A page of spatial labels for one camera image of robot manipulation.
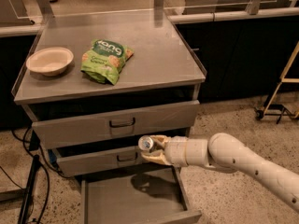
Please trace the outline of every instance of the snack bag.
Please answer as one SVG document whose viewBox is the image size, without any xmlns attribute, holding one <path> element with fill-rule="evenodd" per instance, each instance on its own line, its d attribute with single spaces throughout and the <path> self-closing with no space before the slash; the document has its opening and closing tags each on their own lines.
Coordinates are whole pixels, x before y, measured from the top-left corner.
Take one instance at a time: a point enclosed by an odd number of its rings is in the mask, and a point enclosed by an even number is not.
<svg viewBox="0 0 299 224">
<path fill-rule="evenodd" d="M 132 49 L 108 40 L 94 40 L 92 48 L 82 56 L 81 71 L 99 83 L 115 85 Z"/>
</svg>

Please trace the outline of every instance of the white bowl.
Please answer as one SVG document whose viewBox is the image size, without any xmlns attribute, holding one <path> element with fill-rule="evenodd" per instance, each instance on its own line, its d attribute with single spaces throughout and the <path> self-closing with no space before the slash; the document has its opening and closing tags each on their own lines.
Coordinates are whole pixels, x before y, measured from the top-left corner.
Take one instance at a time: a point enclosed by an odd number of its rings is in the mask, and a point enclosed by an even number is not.
<svg viewBox="0 0 299 224">
<path fill-rule="evenodd" d="M 65 71 L 73 59 L 74 54 L 69 49 L 42 49 L 27 59 L 26 66 L 30 71 L 53 77 Z"/>
</svg>

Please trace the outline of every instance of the white robotic arm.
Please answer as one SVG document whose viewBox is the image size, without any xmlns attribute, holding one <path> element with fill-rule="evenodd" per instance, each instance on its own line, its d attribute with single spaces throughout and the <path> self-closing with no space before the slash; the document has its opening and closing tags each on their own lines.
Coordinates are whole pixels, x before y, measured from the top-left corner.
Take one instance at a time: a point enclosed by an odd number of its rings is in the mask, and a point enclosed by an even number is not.
<svg viewBox="0 0 299 224">
<path fill-rule="evenodd" d="M 180 167 L 195 165 L 225 173 L 240 171 L 299 213 L 299 175 L 265 160 L 227 133 L 217 133 L 209 140 L 143 136 L 138 145 L 147 161 Z"/>
</svg>

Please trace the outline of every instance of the drawer handle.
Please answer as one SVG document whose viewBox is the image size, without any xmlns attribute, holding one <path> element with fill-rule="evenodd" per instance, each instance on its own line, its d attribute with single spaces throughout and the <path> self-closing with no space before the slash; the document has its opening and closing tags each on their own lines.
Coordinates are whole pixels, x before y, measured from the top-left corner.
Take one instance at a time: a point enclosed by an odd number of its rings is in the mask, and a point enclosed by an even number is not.
<svg viewBox="0 0 299 224">
<path fill-rule="evenodd" d="M 135 160 L 137 160 L 137 158 L 138 158 L 138 154 L 135 153 L 135 156 L 134 156 L 134 157 L 132 157 L 132 158 L 128 158 L 128 159 L 123 159 L 123 160 L 120 159 L 120 155 L 118 155 L 116 158 L 117 158 L 118 161 L 135 161 Z"/>
<path fill-rule="evenodd" d="M 113 124 L 112 121 L 109 122 L 109 125 L 111 128 L 121 128 L 121 127 L 127 127 L 135 125 L 136 119 L 133 117 L 131 122 L 123 123 L 123 124 Z"/>
</svg>

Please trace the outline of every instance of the black partition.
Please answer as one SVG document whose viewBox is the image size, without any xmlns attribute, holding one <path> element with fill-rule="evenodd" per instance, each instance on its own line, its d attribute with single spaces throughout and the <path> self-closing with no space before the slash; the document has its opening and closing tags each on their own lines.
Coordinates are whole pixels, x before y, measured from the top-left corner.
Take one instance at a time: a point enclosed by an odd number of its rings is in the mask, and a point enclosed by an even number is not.
<svg viewBox="0 0 299 224">
<path fill-rule="evenodd" d="M 0 38 L 0 129 L 30 124 L 22 108 L 14 104 L 11 89 L 35 38 L 35 35 Z"/>
<path fill-rule="evenodd" d="M 207 70 L 201 102 L 268 94 L 299 41 L 299 16 L 178 24 Z M 299 77 L 298 59 L 290 71 Z M 281 87 L 296 90 L 297 85 Z"/>
</svg>

